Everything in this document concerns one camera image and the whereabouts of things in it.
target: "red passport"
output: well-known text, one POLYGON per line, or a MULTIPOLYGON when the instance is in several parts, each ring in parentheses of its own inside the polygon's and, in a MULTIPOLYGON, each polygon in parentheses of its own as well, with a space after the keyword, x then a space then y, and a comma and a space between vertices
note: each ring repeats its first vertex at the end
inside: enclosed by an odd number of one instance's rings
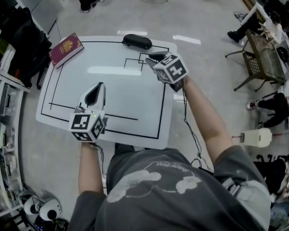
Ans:
POLYGON ((71 34, 50 51, 49 55, 53 66, 56 68, 60 67, 83 48, 84 47, 76 33, 71 34))

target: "desk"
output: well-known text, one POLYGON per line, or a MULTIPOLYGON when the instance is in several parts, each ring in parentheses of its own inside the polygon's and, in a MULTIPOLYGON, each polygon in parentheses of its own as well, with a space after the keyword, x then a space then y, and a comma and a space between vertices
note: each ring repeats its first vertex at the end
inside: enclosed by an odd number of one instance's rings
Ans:
POLYGON ((104 82, 108 122, 99 139, 134 146, 167 146, 173 90, 145 63, 149 53, 177 52, 174 43, 152 40, 149 50, 123 45, 119 36, 80 37, 84 49, 63 66, 51 64, 39 97, 36 119, 67 130, 80 95, 104 82))
POLYGON ((280 62, 277 51, 272 43, 268 43, 266 39, 259 34, 250 30, 246 31, 248 42, 252 48, 253 53, 245 51, 245 47, 241 51, 236 51, 226 55, 242 53, 243 58, 249 73, 249 77, 242 82, 234 91, 246 85, 252 79, 263 79, 262 85, 255 91, 258 91, 266 81, 275 81, 277 83, 284 83, 285 76, 283 73, 282 64, 280 62))
POLYGON ((263 6, 261 6, 259 3, 255 3, 254 7, 250 10, 250 12, 245 16, 244 20, 241 22, 241 25, 243 25, 247 20, 255 13, 259 12, 259 15, 262 17, 261 21, 266 22, 268 18, 270 18, 267 13, 264 11, 263 6))

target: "white board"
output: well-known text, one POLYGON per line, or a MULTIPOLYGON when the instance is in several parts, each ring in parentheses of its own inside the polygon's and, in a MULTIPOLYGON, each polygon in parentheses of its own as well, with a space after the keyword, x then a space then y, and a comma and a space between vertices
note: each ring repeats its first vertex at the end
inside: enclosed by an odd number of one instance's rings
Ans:
POLYGON ((99 139, 163 149, 170 129, 173 90, 145 63, 149 53, 177 52, 173 43, 153 40, 149 50, 123 45, 123 37, 80 37, 84 49, 63 66, 49 67, 36 119, 67 130, 70 113, 91 85, 106 87, 108 122, 99 139))

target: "white robot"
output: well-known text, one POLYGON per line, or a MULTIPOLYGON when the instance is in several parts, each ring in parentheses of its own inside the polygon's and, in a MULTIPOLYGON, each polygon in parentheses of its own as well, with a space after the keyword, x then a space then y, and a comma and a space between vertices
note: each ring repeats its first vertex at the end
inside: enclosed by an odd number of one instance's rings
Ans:
POLYGON ((188 69, 179 54, 159 51, 149 54, 145 61, 158 76, 159 81, 169 84, 175 92, 182 88, 180 80, 188 75, 188 69))
POLYGON ((104 132, 106 89, 103 82, 89 87, 81 96, 74 113, 71 113, 68 130, 78 141, 95 143, 104 132))
POLYGON ((19 202, 24 206, 24 211, 28 215, 38 214, 45 221, 55 220, 62 213, 58 200, 49 198, 42 201, 37 195, 29 191, 19 195, 19 202))

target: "floor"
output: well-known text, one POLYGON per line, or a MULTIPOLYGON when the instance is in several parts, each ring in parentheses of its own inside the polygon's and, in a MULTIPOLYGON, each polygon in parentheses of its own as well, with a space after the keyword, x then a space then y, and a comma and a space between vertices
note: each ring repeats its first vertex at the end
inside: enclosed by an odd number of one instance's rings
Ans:
MULTIPOLYGON (((257 123, 258 113, 248 112, 246 101, 271 93, 273 88, 268 84, 255 93, 253 89, 261 84, 261 81, 255 80, 237 92, 233 91, 247 77, 241 55, 224 57, 241 49, 226 34, 239 27, 234 11, 248 12, 241 0, 105 0, 88 14, 83 14, 79 12, 78 0, 71 0, 58 15, 50 37, 56 44, 60 38, 73 32, 78 36, 117 35, 119 30, 132 30, 146 31, 150 39, 176 43, 191 78, 216 107, 230 135, 237 136, 241 131, 255 128, 257 123), (198 44, 174 40, 174 35, 197 39, 198 44)), ((61 202, 63 217, 70 219, 78 196, 78 145, 69 132, 36 121, 38 99, 39 91, 32 88, 23 101, 20 147, 23 181, 39 194, 54 194, 61 202)), ((183 115, 182 100, 174 100, 168 146, 179 149, 192 161, 197 156, 197 150, 183 122, 183 115)), ((187 119, 198 135, 202 156, 212 167, 189 109, 187 119)), ((105 152, 106 170, 114 145, 107 142, 100 145, 105 152)), ((274 148, 288 150, 287 138, 274 138, 273 143, 262 152, 267 153, 274 148)), ((259 151, 247 149, 253 157, 259 151)))

